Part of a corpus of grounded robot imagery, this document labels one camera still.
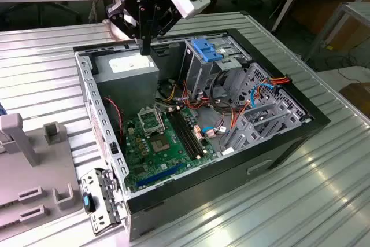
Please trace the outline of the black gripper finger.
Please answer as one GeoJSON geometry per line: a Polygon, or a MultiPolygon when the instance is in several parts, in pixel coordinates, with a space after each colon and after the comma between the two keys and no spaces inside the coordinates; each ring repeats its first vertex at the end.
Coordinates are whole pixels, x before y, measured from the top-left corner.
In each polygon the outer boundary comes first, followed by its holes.
{"type": "Polygon", "coordinates": [[[142,34],[140,22],[129,14],[121,2],[107,7],[107,17],[115,37],[135,40],[140,54],[146,55],[146,35],[142,34]]]}
{"type": "Polygon", "coordinates": [[[156,5],[154,12],[147,23],[146,35],[146,55],[151,52],[151,41],[156,37],[165,35],[178,21],[180,20],[180,13],[174,4],[160,7],[156,5]]]}

